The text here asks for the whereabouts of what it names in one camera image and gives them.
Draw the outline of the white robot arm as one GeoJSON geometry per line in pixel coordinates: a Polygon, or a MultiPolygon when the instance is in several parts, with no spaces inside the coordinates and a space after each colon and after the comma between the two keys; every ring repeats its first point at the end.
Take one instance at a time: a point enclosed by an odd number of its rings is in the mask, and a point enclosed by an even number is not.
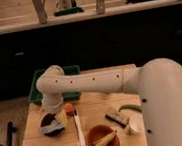
{"type": "Polygon", "coordinates": [[[182,66],[166,58],[141,67],[76,75],[52,65],[36,81],[42,107],[61,109],[64,92],[103,92],[140,95],[147,146],[182,146],[182,66]]]}

